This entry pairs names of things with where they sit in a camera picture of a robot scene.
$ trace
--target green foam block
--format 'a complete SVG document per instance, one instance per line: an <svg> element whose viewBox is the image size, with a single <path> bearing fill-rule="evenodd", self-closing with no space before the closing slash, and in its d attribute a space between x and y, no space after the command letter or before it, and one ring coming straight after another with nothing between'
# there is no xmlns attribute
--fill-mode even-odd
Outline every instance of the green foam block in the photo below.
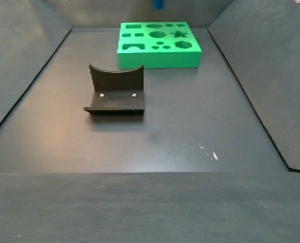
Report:
<svg viewBox="0 0 300 243"><path fill-rule="evenodd" d="M198 67L202 49L186 22L122 23L118 39L121 69Z"/></svg>

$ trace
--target dark gray floor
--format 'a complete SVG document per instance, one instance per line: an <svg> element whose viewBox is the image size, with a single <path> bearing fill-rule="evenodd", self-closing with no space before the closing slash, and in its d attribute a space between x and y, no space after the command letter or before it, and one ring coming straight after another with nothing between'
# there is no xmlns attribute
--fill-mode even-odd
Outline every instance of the dark gray floor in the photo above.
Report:
<svg viewBox="0 0 300 243"><path fill-rule="evenodd" d="M286 168L213 39L199 68L145 71L143 117L91 117L87 66L117 69L117 29L75 29L0 129L0 172L245 172Z"/></svg>
<svg viewBox="0 0 300 243"><path fill-rule="evenodd" d="M0 243L297 243L300 175L0 174Z"/></svg>

